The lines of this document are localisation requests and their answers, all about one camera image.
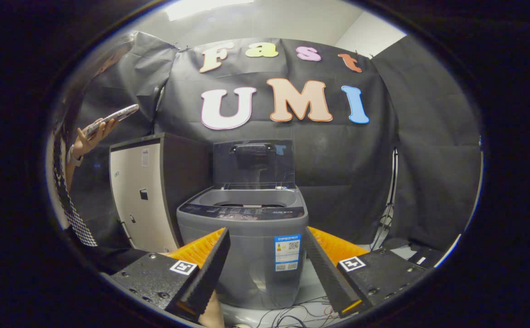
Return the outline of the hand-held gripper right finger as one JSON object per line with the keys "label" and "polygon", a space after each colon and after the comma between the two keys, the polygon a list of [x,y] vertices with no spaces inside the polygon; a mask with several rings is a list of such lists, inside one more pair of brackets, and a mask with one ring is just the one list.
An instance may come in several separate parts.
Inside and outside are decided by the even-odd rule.
{"label": "hand-held gripper right finger", "polygon": [[393,251],[367,251],[310,226],[304,232],[303,247],[340,318],[390,301],[427,272]]}

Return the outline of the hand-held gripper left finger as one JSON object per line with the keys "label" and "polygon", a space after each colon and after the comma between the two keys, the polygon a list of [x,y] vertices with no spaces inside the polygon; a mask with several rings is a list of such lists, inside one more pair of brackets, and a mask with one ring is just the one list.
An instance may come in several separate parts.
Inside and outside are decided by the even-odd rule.
{"label": "hand-held gripper left finger", "polygon": [[113,274],[113,281],[150,305],[197,322],[205,312],[229,253],[227,228],[167,255],[148,252]]}

